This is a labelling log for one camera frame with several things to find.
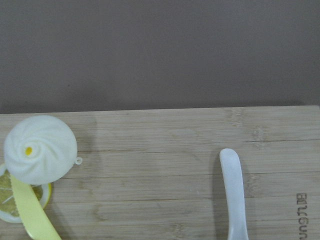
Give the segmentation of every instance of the gray background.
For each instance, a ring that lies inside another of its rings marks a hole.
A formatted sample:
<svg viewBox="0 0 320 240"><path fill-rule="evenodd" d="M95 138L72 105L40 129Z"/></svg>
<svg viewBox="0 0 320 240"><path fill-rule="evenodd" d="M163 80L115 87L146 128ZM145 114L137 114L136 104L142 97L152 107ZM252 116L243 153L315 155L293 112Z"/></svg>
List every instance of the gray background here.
<svg viewBox="0 0 320 240"><path fill-rule="evenodd" d="M0 113L320 105L319 0L0 2Z"/></svg>

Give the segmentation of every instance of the yellow hole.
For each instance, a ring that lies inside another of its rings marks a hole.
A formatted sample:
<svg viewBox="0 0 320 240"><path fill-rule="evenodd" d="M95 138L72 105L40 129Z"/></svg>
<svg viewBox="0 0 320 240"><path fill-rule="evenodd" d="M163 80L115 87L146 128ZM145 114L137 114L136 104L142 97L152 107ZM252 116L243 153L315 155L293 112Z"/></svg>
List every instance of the yellow hole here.
<svg viewBox="0 0 320 240"><path fill-rule="evenodd" d="M31 153L32 153L32 148L28 146L25 150L25 154L29 156Z"/></svg>

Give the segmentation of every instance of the lemon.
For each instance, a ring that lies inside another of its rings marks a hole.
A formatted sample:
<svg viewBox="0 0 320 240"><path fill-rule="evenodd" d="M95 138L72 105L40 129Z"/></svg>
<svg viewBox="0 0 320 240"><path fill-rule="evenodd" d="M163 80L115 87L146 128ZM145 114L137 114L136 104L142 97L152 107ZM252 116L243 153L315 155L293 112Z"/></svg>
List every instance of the lemon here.
<svg viewBox="0 0 320 240"><path fill-rule="evenodd" d="M45 208L51 196L51 184L32 185L32 189ZM4 164L0 165L0 219L9 223L21 223L11 188L10 173Z"/></svg>

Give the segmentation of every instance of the yellow knife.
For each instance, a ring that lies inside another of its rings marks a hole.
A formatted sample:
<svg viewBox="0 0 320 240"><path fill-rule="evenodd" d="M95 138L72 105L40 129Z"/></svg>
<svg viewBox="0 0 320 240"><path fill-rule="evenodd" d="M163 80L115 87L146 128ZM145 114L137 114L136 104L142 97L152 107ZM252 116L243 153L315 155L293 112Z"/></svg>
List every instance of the yellow knife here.
<svg viewBox="0 0 320 240"><path fill-rule="evenodd" d="M31 185L10 175L16 208L26 232L34 240L61 240Z"/></svg>

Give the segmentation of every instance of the white utensil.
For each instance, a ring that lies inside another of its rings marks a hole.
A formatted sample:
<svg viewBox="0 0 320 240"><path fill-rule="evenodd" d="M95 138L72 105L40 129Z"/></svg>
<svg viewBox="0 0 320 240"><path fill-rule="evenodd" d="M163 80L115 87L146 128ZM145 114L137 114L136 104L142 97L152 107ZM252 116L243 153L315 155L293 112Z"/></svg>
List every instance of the white utensil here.
<svg viewBox="0 0 320 240"><path fill-rule="evenodd" d="M221 150L219 156L229 216L227 240L249 240L246 222L244 183L239 156L230 148Z"/></svg>

